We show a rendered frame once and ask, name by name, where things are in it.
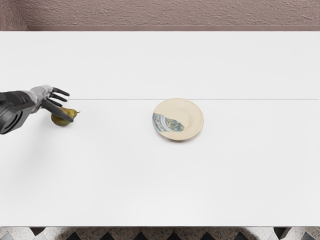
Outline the cream plate with blue pattern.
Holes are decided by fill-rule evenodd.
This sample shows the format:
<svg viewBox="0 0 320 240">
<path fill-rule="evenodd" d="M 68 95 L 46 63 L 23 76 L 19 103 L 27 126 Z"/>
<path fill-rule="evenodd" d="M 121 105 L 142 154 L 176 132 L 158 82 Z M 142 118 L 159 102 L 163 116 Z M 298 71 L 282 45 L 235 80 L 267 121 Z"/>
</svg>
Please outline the cream plate with blue pattern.
<svg viewBox="0 0 320 240">
<path fill-rule="evenodd" d="M 170 98 L 159 103 L 152 114 L 152 124 L 162 137 L 176 142 L 197 136 L 204 125 L 200 107 L 184 98 Z"/>
</svg>

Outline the green pear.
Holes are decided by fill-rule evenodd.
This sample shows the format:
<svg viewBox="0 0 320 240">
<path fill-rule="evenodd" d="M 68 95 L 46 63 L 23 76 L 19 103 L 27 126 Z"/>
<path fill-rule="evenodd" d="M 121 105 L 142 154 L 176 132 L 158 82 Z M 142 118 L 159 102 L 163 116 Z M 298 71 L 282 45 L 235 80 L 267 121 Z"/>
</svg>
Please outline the green pear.
<svg viewBox="0 0 320 240">
<path fill-rule="evenodd" d="M 66 113 L 69 117 L 71 117 L 72 119 L 74 119 L 78 113 L 80 113 L 79 111 L 75 110 L 75 109 L 71 109 L 71 108 L 64 108 L 64 107 L 60 107 L 60 109 Z M 64 120 L 61 117 L 58 117 L 56 115 L 54 115 L 53 113 L 51 114 L 51 121 L 60 127 L 65 127 L 68 124 L 70 124 L 70 121 Z"/>
</svg>

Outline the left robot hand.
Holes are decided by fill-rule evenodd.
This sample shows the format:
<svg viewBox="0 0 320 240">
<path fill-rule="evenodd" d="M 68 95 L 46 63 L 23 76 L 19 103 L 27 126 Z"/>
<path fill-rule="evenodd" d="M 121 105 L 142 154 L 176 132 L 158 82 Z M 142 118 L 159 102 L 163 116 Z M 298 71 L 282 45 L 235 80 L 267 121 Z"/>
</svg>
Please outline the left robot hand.
<svg viewBox="0 0 320 240">
<path fill-rule="evenodd" d="M 34 107 L 31 110 L 31 113 L 36 113 L 39 109 L 45 109 L 52 113 L 53 115 L 72 123 L 74 120 L 67 115 L 61 107 L 61 103 L 58 103 L 53 99 L 60 100 L 62 102 L 67 102 L 68 100 L 56 95 L 56 93 L 69 97 L 70 94 L 56 87 L 50 85 L 37 86 L 26 92 L 31 100 L 34 102 Z"/>
</svg>

